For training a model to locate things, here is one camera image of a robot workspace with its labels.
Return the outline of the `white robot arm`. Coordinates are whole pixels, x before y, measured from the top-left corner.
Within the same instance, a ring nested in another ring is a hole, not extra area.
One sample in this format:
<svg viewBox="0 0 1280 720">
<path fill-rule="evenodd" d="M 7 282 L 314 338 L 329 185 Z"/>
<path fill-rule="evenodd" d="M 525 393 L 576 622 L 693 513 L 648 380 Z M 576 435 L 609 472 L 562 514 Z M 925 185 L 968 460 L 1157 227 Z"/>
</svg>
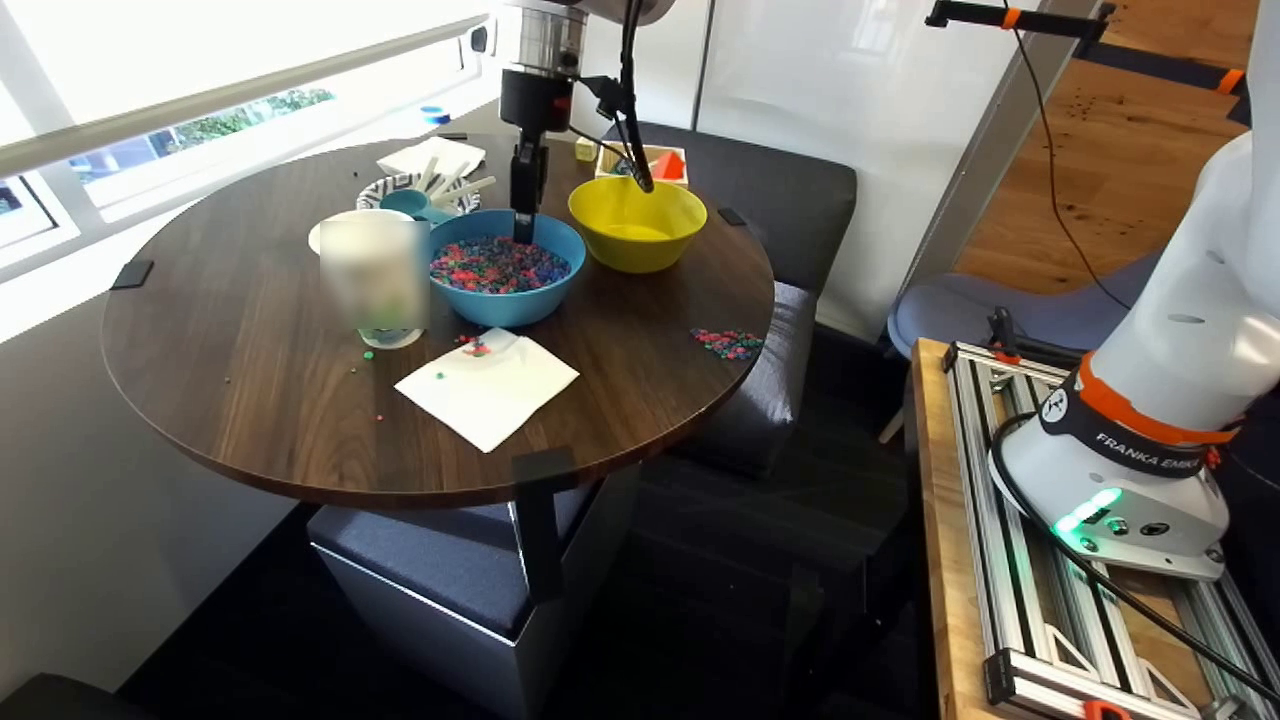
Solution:
<svg viewBox="0 0 1280 720">
<path fill-rule="evenodd" d="M 1065 552 L 1214 580 L 1227 500 L 1213 456 L 1280 380 L 1280 0 L 1260 0 L 1252 127 L 1201 172 L 1186 212 L 1098 347 L 986 443 L 1017 513 Z"/>
</svg>

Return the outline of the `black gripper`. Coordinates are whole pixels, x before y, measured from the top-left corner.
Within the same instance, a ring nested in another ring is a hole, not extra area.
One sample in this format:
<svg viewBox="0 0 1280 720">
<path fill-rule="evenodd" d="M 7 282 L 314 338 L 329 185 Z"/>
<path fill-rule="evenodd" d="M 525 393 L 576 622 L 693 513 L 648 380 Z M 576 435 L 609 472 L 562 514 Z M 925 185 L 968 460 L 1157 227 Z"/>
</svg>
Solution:
<svg viewBox="0 0 1280 720">
<path fill-rule="evenodd" d="M 516 244 L 529 244 L 534 231 L 549 175 L 542 131 L 562 131 L 572 115 L 578 30 L 583 9 L 576 0 L 512 0 L 503 9 L 500 118 L 519 127 L 507 166 Z"/>
</svg>

